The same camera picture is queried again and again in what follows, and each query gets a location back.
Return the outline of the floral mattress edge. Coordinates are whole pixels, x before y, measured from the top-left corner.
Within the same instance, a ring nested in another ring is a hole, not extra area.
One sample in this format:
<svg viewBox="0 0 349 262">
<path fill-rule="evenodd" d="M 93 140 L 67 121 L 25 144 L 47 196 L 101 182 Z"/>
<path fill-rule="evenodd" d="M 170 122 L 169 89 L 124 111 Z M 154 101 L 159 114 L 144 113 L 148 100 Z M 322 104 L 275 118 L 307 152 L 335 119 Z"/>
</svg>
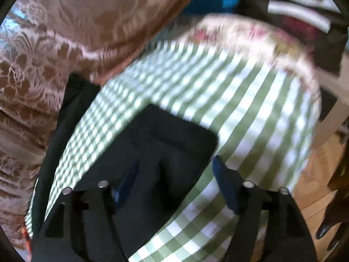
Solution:
<svg viewBox="0 0 349 262">
<path fill-rule="evenodd" d="M 314 97 L 319 93 L 308 49 L 280 28 L 236 14 L 208 14 L 181 16 L 175 20 L 173 29 L 178 40 L 215 46 L 266 62 L 299 78 L 302 87 Z"/>
</svg>

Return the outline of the brown floral curtain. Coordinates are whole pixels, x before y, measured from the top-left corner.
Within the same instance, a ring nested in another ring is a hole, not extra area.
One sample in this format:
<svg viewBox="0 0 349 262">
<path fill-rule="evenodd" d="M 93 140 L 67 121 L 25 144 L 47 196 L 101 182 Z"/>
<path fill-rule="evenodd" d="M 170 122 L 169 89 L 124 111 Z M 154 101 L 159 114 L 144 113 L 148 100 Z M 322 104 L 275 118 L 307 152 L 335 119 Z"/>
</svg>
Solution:
<svg viewBox="0 0 349 262">
<path fill-rule="evenodd" d="M 24 217 L 71 73 L 104 84 L 191 0 L 16 0 L 1 24 L 1 227 Z"/>
</svg>

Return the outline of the black embroidered pants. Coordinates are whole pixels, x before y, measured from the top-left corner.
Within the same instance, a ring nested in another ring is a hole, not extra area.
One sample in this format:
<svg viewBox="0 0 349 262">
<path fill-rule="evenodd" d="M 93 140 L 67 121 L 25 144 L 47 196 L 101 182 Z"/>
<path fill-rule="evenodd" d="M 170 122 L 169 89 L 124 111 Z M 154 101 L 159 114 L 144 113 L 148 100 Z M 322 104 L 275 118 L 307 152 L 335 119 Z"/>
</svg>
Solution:
<svg viewBox="0 0 349 262">
<path fill-rule="evenodd" d="M 33 261 L 126 261 L 174 214 L 216 150 L 212 131 L 147 105 L 77 185 L 63 182 L 47 211 L 63 151 L 99 90 L 69 77 L 35 189 Z"/>
</svg>

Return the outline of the green white checkered bedsheet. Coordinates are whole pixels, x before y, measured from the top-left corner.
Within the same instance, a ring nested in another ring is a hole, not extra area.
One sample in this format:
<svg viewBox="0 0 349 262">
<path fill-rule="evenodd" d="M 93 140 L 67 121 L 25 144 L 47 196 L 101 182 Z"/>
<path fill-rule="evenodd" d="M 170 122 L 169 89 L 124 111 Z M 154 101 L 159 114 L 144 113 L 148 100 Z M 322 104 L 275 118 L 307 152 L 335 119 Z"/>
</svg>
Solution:
<svg viewBox="0 0 349 262">
<path fill-rule="evenodd" d="M 139 172 L 114 224 L 126 261 L 220 261 L 237 216 L 212 158 L 258 184 L 293 188 L 321 112 L 318 88 L 240 53 L 151 43 L 103 87 L 71 75 L 25 225 L 33 248 L 48 216 L 62 232 L 62 191 L 116 186 Z"/>
</svg>

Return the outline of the white wooden chair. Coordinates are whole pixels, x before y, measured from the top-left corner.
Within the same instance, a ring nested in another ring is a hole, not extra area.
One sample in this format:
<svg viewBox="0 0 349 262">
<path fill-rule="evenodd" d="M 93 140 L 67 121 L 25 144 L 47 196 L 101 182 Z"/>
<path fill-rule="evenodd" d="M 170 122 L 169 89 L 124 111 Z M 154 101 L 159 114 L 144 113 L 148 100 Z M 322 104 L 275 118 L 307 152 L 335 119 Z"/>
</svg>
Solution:
<svg viewBox="0 0 349 262">
<path fill-rule="evenodd" d="M 315 127 L 313 149 L 335 134 L 348 118 L 348 54 L 342 55 L 340 75 L 316 70 L 322 92 L 322 111 Z"/>
</svg>

